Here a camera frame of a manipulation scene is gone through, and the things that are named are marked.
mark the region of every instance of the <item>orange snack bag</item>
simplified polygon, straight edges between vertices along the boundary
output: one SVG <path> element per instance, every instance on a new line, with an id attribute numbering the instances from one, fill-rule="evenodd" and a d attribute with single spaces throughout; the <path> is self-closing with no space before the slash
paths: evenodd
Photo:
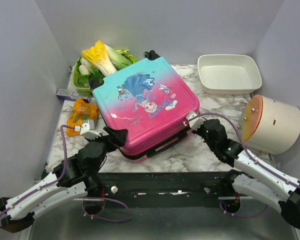
<path id="1" fill-rule="evenodd" d="M 78 98 L 74 102 L 72 112 L 68 118 L 66 124 L 68 126 L 81 126 L 82 122 L 87 119 L 93 119 L 94 122 L 97 121 L 99 116 L 99 109 L 97 105 L 86 103 L 81 98 Z M 73 129 L 67 128 L 65 131 L 67 136 L 76 136 L 80 135 L 80 132 Z"/>

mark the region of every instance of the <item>marble countertop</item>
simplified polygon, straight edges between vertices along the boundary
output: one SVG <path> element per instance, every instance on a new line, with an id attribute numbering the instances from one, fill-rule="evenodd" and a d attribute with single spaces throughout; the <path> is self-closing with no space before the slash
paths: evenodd
<path id="1" fill-rule="evenodd" d="M 201 113 L 221 113 L 235 123 L 238 122 L 245 105 L 250 100 L 249 95 L 210 95 L 204 93 L 196 65 L 173 65 L 172 67 L 198 97 Z M 71 82 L 69 83 L 69 89 L 74 89 Z M 64 101 L 58 126 L 54 134 L 51 152 L 46 164 L 46 171 L 48 173 L 64 159 L 60 126 L 67 123 L 73 105 L 74 101 Z M 225 126 L 228 137 L 236 140 L 235 131 L 230 124 L 222 118 L 219 119 Z M 103 119 L 99 117 L 96 130 L 104 132 L 102 130 L 104 126 Z M 66 137 L 68 156 L 76 154 L 87 143 L 88 141 L 81 136 Z M 268 164 L 272 166 L 276 165 L 275 161 L 268 154 L 255 151 L 254 153 Z M 230 166 L 220 162 L 214 156 L 199 136 L 191 134 L 176 146 L 140 163 L 123 157 L 118 150 L 108 153 L 107 160 L 100 172 L 222 172 L 229 171 L 230 169 Z"/>

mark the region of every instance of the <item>bolt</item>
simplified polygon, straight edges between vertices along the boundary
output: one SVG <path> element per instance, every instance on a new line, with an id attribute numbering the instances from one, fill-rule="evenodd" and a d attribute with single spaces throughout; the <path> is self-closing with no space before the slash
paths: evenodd
<path id="1" fill-rule="evenodd" d="M 118 192 L 118 187 L 117 186 L 112 186 L 111 187 L 111 192 L 113 193 L 113 194 L 116 194 L 117 192 Z"/>

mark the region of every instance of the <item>cartoon character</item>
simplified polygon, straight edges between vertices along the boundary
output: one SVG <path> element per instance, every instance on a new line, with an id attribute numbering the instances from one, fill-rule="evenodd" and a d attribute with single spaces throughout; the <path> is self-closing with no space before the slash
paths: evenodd
<path id="1" fill-rule="evenodd" d="M 169 111 L 171 109 L 174 109 L 177 105 L 178 101 L 174 100 L 172 103 L 170 103 L 168 106 L 165 107 L 165 110 Z"/>
<path id="2" fill-rule="evenodd" d="M 154 80 L 153 77 L 150 77 L 150 74 L 141 73 L 129 76 L 122 84 L 121 88 L 130 92 L 136 98 L 134 112 L 138 110 L 138 105 L 143 107 L 147 113 L 154 113 L 157 110 L 158 105 L 149 99 L 149 95 L 155 85 Z"/>
<path id="3" fill-rule="evenodd" d="M 119 92 L 118 99 L 120 99 L 120 101 L 122 101 L 122 96 L 123 95 L 129 95 L 130 94 L 126 90 L 123 89 L 123 85 L 122 86 L 117 86 L 117 88 L 118 88 L 118 92 Z"/>
<path id="4" fill-rule="evenodd" d="M 160 84 L 159 90 L 163 90 L 163 92 L 164 92 L 166 95 L 169 95 L 170 93 L 172 93 L 171 87 L 168 87 L 168 86 L 163 85 L 163 84 Z M 170 97 L 174 99 L 174 98 L 176 97 L 176 94 L 173 93 Z"/>

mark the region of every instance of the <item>white rectangular dish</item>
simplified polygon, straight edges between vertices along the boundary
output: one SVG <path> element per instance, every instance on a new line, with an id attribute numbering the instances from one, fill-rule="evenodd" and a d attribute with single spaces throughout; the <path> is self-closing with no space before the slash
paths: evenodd
<path id="1" fill-rule="evenodd" d="M 198 59 L 198 72 L 207 94 L 250 94 L 262 85 L 258 66 L 247 55 L 202 55 Z"/>

